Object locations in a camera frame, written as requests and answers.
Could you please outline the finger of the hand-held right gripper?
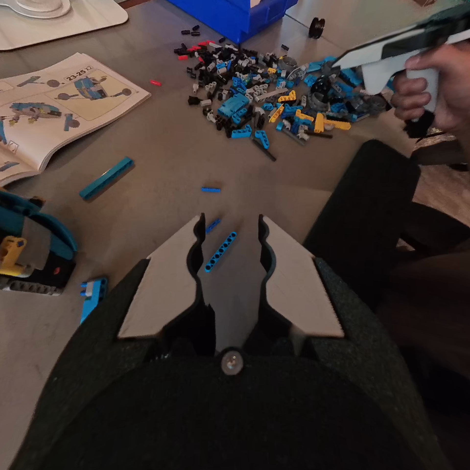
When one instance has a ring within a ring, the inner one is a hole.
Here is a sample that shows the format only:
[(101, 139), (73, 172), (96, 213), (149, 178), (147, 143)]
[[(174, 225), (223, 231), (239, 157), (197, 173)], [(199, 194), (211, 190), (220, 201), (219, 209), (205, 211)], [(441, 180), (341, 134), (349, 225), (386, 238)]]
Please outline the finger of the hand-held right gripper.
[(418, 27), (417, 25), (411, 25), (376, 38), (373, 41), (356, 46), (346, 51), (342, 56), (338, 57), (336, 61), (332, 62), (332, 67), (357, 67), (383, 60), (382, 52), (386, 44), (396, 42), (400, 39), (414, 37), (423, 33), (425, 29), (426, 26)]
[[(382, 91), (394, 74), (405, 69), (408, 58), (431, 48), (431, 46), (385, 45), (382, 52), (383, 60), (358, 66), (362, 70), (366, 92), (377, 94)], [(352, 67), (332, 67), (336, 68), (344, 70)]]

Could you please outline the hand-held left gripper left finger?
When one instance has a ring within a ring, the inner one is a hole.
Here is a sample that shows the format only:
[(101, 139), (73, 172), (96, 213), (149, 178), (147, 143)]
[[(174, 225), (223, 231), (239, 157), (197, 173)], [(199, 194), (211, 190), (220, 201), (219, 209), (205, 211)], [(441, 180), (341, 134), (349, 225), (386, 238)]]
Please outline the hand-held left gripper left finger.
[(118, 338), (155, 338), (197, 304), (204, 239), (205, 215), (198, 214), (147, 257)]

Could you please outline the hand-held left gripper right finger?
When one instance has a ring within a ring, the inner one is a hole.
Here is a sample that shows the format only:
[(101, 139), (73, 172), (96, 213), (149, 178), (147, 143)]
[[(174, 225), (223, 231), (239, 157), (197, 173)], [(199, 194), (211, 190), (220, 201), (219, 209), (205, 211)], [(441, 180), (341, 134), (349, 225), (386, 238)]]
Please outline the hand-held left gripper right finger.
[(266, 271), (260, 300), (268, 312), (307, 337), (344, 338), (315, 256), (265, 215), (259, 216), (258, 238)]

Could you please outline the small blue perforated beam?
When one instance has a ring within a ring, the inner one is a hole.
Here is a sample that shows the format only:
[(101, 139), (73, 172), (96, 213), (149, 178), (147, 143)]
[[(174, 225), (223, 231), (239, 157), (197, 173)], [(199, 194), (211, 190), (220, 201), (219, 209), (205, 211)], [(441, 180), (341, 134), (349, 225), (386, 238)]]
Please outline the small blue perforated beam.
[(233, 241), (237, 238), (237, 232), (231, 232), (229, 236), (224, 240), (224, 242), (220, 245), (220, 247), (216, 250), (214, 255), (210, 258), (210, 260), (206, 263), (204, 267), (204, 271), (206, 273), (210, 273), (214, 266), (218, 263), (221, 259), (223, 254), (228, 250), (228, 248), (232, 245)]

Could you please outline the pile of building pieces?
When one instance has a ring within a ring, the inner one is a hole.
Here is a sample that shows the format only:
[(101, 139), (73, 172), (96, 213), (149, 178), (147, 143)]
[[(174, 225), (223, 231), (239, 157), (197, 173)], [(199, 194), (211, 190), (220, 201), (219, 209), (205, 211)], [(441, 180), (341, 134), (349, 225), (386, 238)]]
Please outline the pile of building pieces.
[[(221, 38), (191, 47), (181, 43), (173, 53), (180, 61), (196, 59), (186, 68), (194, 80), (188, 105), (201, 107), (204, 117), (227, 138), (249, 138), (272, 161), (276, 158), (269, 151), (268, 124), (303, 145), (311, 137), (332, 139), (332, 131), (348, 131), (352, 124), (378, 116), (366, 113), (363, 97), (373, 94), (366, 92), (359, 67), (332, 69), (336, 57), (327, 56), (298, 64), (286, 76), (277, 63), (288, 50), (282, 45), (282, 55), (262, 54)], [(322, 75), (332, 82), (323, 99), (324, 103), (328, 100), (330, 110), (324, 113), (312, 110), (308, 103), (310, 88)], [(384, 93), (380, 94), (390, 106)]]

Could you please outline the blue toy robot model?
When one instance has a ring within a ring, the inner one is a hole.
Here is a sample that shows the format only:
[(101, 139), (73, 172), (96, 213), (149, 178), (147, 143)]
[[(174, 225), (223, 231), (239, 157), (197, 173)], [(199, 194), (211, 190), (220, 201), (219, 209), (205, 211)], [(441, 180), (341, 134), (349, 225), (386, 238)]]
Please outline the blue toy robot model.
[(0, 289), (58, 296), (76, 266), (77, 243), (44, 201), (0, 191)]

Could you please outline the person's right hand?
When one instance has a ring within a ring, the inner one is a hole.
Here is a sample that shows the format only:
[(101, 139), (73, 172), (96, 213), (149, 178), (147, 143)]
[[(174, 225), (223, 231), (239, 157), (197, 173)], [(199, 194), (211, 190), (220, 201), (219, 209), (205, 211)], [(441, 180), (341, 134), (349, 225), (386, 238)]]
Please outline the person's right hand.
[[(439, 72), (438, 101), (434, 111), (434, 126), (453, 134), (469, 151), (470, 126), (470, 42), (442, 45), (437, 49), (410, 57), (406, 71), (436, 69)], [(430, 101), (424, 79), (409, 79), (405, 72), (393, 81), (395, 93), (391, 104), (402, 121), (422, 116)]]

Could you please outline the crinkled silver wrapper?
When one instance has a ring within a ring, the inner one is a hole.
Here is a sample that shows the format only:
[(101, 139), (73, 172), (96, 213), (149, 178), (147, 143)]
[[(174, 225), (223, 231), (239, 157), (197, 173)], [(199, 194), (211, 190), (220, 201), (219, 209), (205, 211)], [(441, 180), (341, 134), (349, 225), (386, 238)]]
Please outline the crinkled silver wrapper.
[(461, 152), (461, 144), (449, 132), (435, 132), (424, 138), (419, 138), (414, 145), (413, 154), (422, 152)]

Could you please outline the black perforated office chair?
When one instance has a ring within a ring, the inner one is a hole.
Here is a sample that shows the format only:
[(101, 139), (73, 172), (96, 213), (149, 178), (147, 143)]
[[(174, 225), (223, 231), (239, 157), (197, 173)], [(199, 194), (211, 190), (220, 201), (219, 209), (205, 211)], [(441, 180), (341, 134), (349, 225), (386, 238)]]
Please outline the black perforated office chair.
[(417, 163), (368, 140), (353, 157), (303, 246), (372, 310), (382, 296), (418, 185)]

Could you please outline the thick teal perforated beam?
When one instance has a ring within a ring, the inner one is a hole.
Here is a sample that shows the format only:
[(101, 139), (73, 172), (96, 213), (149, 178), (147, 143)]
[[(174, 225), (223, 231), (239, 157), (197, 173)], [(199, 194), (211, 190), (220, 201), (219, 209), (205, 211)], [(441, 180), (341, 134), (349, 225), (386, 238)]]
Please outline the thick teal perforated beam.
[(79, 191), (82, 200), (88, 201), (96, 197), (99, 193), (106, 190), (116, 179), (134, 167), (134, 161), (129, 157), (123, 158), (100, 177), (92, 181), (85, 188)]

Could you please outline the person's brown shirt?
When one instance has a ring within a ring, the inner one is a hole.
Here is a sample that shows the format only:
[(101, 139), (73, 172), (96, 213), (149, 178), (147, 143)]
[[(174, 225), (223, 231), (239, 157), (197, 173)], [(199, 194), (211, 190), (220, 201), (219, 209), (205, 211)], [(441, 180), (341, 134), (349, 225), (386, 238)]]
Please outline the person's brown shirt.
[(398, 345), (452, 469), (470, 468), (469, 226), (411, 203), (377, 313)]

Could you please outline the blue storage bin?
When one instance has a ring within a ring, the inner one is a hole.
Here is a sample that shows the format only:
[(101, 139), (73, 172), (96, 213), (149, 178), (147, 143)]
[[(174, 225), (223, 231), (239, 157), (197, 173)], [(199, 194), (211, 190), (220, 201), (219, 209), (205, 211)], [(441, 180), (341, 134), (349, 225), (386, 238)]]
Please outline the blue storage bin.
[(282, 19), (296, 0), (171, 0), (188, 15), (234, 43), (243, 43)]

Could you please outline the instruction booklet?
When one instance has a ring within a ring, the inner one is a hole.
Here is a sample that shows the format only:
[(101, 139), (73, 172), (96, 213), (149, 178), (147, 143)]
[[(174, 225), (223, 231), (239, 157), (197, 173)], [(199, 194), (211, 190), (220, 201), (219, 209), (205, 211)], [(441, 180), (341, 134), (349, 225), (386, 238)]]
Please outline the instruction booklet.
[(0, 184), (44, 172), (51, 157), (151, 93), (84, 53), (0, 80)]

